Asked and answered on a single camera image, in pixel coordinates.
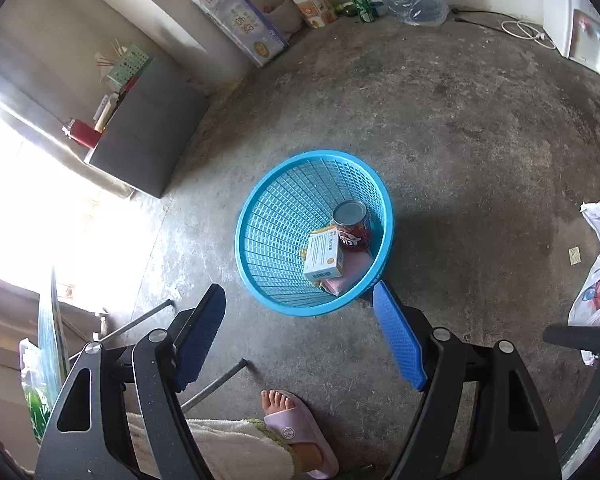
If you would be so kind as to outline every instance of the red thermos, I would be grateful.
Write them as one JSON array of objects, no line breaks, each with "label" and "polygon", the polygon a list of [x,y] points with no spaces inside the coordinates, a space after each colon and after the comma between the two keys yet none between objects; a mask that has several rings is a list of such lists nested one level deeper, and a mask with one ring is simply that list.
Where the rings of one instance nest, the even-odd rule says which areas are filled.
[{"label": "red thermos", "polygon": [[102,135],[99,131],[94,130],[80,119],[71,119],[68,126],[65,126],[63,130],[67,136],[80,142],[81,145],[87,148],[95,148]]}]

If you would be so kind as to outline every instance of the laundry basket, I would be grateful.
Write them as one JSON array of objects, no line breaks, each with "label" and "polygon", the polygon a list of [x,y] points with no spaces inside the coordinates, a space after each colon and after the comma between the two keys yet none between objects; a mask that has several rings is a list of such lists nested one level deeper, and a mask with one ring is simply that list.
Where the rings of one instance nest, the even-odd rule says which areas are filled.
[{"label": "laundry basket", "polygon": [[[336,298],[302,273],[300,250],[309,233],[332,220],[345,200],[366,204],[374,262],[351,290]],[[394,211],[376,172],[344,152],[302,153],[271,170],[244,204],[235,232],[235,259],[251,293],[292,316],[326,314],[355,300],[380,278],[394,239]]]}]

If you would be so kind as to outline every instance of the pink slipper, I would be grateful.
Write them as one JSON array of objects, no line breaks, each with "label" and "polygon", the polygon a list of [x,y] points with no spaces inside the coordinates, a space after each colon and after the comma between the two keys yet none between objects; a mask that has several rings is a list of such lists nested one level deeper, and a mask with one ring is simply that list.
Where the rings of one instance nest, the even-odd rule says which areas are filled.
[{"label": "pink slipper", "polygon": [[276,390],[286,395],[296,405],[290,410],[266,415],[264,423],[277,434],[285,439],[287,444],[315,444],[322,454],[322,465],[320,469],[314,469],[307,474],[313,478],[332,478],[338,474],[340,465],[333,453],[333,449],[327,443],[324,435],[318,428],[318,423],[307,405],[294,394],[284,390]]}]

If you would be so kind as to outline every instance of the white cable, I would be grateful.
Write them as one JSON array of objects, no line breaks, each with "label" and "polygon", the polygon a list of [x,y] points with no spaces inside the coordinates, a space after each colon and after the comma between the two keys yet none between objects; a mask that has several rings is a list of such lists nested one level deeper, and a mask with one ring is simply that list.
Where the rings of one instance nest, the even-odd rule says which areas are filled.
[{"label": "white cable", "polygon": [[[519,36],[519,35],[511,32],[507,27],[505,27],[505,24],[507,24],[507,23],[515,23],[518,26],[518,28],[520,29],[520,31],[522,31],[522,33],[525,34],[525,36]],[[525,20],[505,20],[504,22],[502,22],[500,24],[500,27],[507,34],[509,34],[510,36],[513,36],[514,38],[518,38],[519,40],[534,40],[540,46],[544,46],[545,48],[548,48],[550,50],[555,50],[555,43],[552,41],[552,39],[549,38],[545,32],[541,32],[540,30],[533,27],[532,25],[530,25],[529,22],[526,22]],[[529,31],[525,30],[523,27],[530,28],[533,32],[535,32],[535,35],[530,34]],[[545,44],[545,43],[543,43],[543,41],[550,41],[551,45]]]}]

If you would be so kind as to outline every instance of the metal screw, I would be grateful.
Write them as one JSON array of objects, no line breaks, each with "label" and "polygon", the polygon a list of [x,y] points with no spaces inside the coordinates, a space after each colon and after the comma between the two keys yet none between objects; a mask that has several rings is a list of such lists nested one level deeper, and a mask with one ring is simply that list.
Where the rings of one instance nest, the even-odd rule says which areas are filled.
[{"label": "metal screw", "polygon": [[152,343],[159,343],[160,341],[164,341],[166,338],[167,331],[161,328],[154,330],[149,334],[149,341]]},{"label": "metal screw", "polygon": [[451,332],[446,328],[437,328],[433,331],[433,337],[438,341],[449,341],[451,339]]},{"label": "metal screw", "polygon": [[87,346],[84,347],[84,351],[87,352],[87,354],[97,354],[100,351],[100,348],[102,348],[100,343],[97,341],[91,341],[90,343],[87,343]]},{"label": "metal screw", "polygon": [[505,354],[510,354],[513,352],[513,343],[503,340],[498,343],[498,348],[502,350]]}]

